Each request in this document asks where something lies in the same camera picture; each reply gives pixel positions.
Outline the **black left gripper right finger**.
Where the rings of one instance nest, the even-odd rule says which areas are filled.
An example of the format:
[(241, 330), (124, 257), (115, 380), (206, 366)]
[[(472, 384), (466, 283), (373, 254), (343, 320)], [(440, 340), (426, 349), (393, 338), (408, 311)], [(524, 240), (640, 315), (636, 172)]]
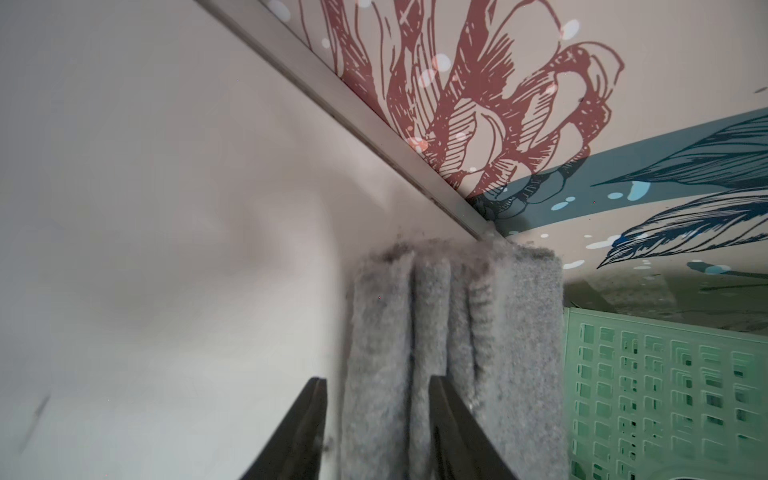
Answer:
[(445, 376), (429, 380), (431, 456), (437, 479), (517, 480)]

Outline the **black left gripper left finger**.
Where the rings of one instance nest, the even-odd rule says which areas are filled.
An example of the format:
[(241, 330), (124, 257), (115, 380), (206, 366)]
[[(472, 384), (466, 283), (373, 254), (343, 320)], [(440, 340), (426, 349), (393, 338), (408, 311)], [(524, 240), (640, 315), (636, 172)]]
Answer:
[(310, 378), (241, 479), (317, 480), (327, 407), (327, 380)]

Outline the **grey scarf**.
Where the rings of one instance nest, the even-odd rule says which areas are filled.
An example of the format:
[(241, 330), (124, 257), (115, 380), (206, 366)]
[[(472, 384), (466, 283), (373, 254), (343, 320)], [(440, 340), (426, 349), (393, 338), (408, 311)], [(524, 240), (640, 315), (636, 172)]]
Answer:
[(397, 244), (352, 287), (340, 423), (344, 479), (432, 479), (428, 384), (456, 389), (521, 479), (568, 475), (563, 269), (488, 240)]

